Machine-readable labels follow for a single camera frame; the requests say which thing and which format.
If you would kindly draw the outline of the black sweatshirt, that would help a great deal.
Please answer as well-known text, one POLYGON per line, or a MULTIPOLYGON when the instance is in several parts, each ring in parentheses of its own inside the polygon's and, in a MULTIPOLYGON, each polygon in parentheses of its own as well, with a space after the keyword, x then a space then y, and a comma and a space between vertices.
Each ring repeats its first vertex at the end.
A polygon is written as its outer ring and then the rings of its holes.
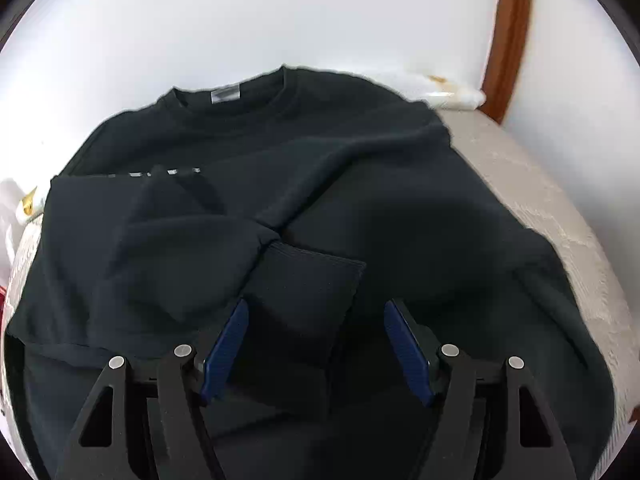
POLYGON ((4 358, 40 479, 587 479, 611 374, 562 262, 427 105, 281 68, 100 125, 4 358), (224 392, 200 339, 244 299, 224 392), (411 393, 393 300, 430 363, 411 393))

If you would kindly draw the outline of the white Miniso plastic bag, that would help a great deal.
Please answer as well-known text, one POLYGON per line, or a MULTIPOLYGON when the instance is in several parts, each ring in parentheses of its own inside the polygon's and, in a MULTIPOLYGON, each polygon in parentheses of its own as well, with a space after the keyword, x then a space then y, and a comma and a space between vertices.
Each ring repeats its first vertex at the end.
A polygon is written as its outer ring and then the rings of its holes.
POLYGON ((15 211, 21 205, 24 192, 13 180, 0 183, 0 281, 6 288, 24 226, 17 220, 15 211))

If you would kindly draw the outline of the brown wooden door frame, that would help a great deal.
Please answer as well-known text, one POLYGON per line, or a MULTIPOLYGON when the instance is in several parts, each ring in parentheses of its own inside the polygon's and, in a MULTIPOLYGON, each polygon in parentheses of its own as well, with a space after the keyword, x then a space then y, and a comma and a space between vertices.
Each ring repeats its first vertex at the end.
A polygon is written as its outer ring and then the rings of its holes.
POLYGON ((526 46, 532 0, 498 0, 480 110, 497 124, 506 117, 526 46))

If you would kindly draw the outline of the striped quilted mattress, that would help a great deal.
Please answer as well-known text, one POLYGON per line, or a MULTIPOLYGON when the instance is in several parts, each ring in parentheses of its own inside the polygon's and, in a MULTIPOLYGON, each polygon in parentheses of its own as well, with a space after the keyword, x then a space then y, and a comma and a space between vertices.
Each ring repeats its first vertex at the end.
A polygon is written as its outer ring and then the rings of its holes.
POLYGON ((593 478, 611 467, 639 404, 639 338, 620 282, 596 234, 568 196, 510 133, 481 112, 440 110, 454 148, 521 222, 550 240, 574 289, 580 315, 612 377, 615 414, 593 478))

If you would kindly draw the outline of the white yellow-patterned bed sheet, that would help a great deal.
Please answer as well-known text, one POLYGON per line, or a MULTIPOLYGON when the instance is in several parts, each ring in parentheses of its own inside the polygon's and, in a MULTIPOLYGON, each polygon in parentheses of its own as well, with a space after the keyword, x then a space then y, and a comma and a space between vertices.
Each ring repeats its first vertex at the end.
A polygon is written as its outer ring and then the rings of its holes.
MULTIPOLYGON (((425 102, 431 108, 477 110, 486 102, 486 94, 482 90, 439 76, 370 72, 360 74, 360 77, 406 100, 425 102)), ((26 226, 43 213, 50 187, 49 180, 41 181, 18 201, 14 216, 20 226, 26 226)))

